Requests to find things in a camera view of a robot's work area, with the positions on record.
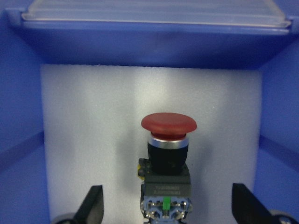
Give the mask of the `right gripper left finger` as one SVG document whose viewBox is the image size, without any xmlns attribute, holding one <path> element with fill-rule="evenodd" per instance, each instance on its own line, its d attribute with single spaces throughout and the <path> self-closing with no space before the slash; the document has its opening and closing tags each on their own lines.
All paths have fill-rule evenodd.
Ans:
<svg viewBox="0 0 299 224">
<path fill-rule="evenodd" d="M 78 211 L 71 220 L 72 224 L 100 224 L 103 220 L 103 187 L 91 186 Z"/>
</svg>

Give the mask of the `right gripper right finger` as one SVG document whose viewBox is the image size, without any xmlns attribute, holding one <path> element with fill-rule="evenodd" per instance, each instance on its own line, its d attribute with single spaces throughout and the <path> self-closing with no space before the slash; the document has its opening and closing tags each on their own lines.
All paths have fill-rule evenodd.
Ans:
<svg viewBox="0 0 299 224">
<path fill-rule="evenodd" d="M 238 224 L 271 224 L 272 215 L 243 183 L 232 185 L 231 209 Z"/>
</svg>

